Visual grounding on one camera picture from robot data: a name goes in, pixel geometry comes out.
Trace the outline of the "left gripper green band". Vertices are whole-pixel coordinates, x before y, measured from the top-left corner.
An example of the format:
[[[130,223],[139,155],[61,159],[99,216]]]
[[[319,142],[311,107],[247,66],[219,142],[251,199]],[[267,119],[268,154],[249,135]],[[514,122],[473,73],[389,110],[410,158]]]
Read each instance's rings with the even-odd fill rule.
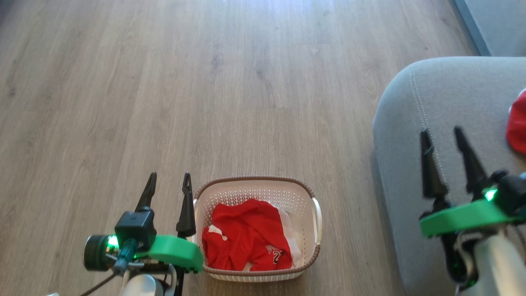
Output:
[[[156,191],[157,173],[152,172],[137,203],[135,212],[150,208],[152,197]],[[196,234],[195,206],[192,193],[191,174],[186,172],[182,184],[184,195],[182,210],[176,224],[177,236],[158,235],[152,247],[145,252],[137,251],[130,261],[117,264],[122,252],[115,235],[92,235],[84,247],[84,267],[88,271],[116,271],[124,273],[128,270],[138,270],[143,273],[165,273],[171,265],[184,273],[201,273],[204,256],[197,244],[186,239]]]

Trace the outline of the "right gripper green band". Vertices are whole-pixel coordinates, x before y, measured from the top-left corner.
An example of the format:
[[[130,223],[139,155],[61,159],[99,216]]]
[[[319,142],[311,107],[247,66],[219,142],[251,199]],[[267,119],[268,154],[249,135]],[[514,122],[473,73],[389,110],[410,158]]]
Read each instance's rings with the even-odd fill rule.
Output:
[[[453,129],[455,142],[462,155],[466,175],[466,191],[473,196],[483,196],[489,188],[489,178],[469,143],[461,126]],[[434,158],[434,145],[429,129],[420,133],[422,195],[432,200],[432,213],[419,221],[425,238],[475,230],[498,224],[513,224],[517,216],[508,215],[494,201],[477,200],[470,204],[450,207],[446,199],[448,188],[442,181]]]

